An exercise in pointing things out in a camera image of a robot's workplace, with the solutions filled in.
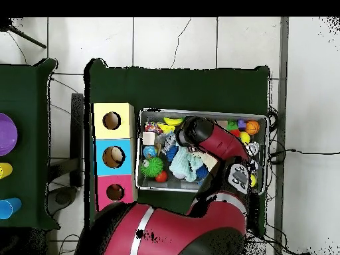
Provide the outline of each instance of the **orange basketball toy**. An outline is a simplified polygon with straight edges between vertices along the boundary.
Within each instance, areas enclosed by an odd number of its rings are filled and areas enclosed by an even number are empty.
[[[255,135],[256,133],[258,133],[258,130],[260,130],[260,124],[258,124],[258,122],[256,122],[255,120],[250,120],[246,122],[246,132],[249,135]]]

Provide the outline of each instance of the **pink box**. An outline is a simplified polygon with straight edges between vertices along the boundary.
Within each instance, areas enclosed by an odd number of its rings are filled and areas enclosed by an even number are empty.
[[[118,200],[124,203],[132,203],[137,200],[138,192],[135,187],[135,181],[133,175],[115,175],[115,176],[98,176],[98,205],[99,211],[104,207],[115,201],[109,199],[107,195],[108,187],[116,184],[123,190],[123,198]]]

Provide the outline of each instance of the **green spiky ball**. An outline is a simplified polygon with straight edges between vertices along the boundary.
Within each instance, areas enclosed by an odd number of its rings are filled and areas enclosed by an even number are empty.
[[[159,157],[145,159],[141,165],[141,172],[146,177],[154,178],[163,171],[163,162]]]

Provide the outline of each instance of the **blue box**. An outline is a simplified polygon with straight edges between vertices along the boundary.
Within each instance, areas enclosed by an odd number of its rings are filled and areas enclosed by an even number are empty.
[[[118,147],[124,153],[124,161],[118,168],[110,168],[103,162],[104,151],[109,147]],[[130,175],[134,173],[133,139],[99,139],[96,140],[97,176]]]

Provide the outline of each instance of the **stacked boxes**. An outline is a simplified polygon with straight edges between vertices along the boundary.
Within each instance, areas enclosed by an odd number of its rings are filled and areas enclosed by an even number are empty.
[[[114,201],[137,200],[135,118],[133,106],[128,103],[95,103],[93,115],[98,211],[101,211]]]

